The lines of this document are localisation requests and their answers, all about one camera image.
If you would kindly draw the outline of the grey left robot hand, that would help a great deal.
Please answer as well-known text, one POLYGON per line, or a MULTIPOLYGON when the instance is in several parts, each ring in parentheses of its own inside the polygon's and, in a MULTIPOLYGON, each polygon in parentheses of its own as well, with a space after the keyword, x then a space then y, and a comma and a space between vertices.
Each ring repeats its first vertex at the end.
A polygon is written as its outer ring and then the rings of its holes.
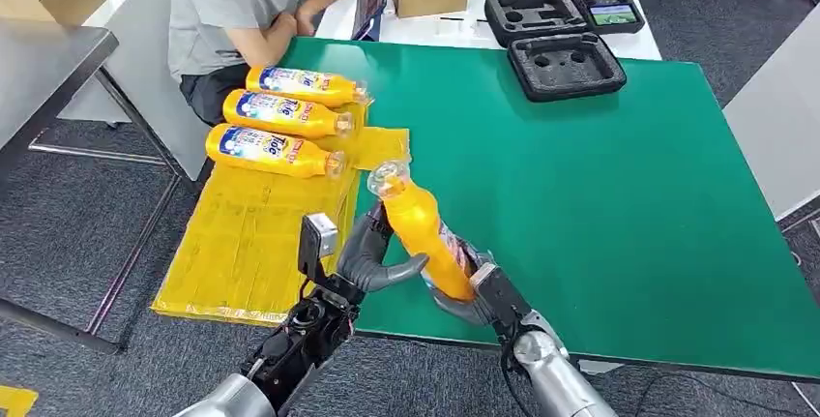
POLYGON ((370 293, 404 282, 421 274, 429 257, 425 253, 412 255, 407 261, 391 266, 383 264, 394 235, 384 203, 377 199, 360 216, 345 242, 337 273, 361 291, 370 293))

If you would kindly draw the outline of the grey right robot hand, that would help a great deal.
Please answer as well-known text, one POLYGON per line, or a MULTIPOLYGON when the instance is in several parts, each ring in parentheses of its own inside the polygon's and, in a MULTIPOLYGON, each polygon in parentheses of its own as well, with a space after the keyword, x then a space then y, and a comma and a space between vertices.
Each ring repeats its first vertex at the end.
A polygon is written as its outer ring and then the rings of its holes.
MULTIPOLYGON (((473 271, 480 269, 485 263, 495 263, 491 253, 479 252, 463 238, 457 237, 456 241, 460 248, 466 253, 468 266, 473 271)), ((467 302, 450 298, 435 287, 432 287, 429 291, 435 304, 446 313, 474 325, 489 325, 494 321, 494 314, 491 308, 479 296, 467 302)))

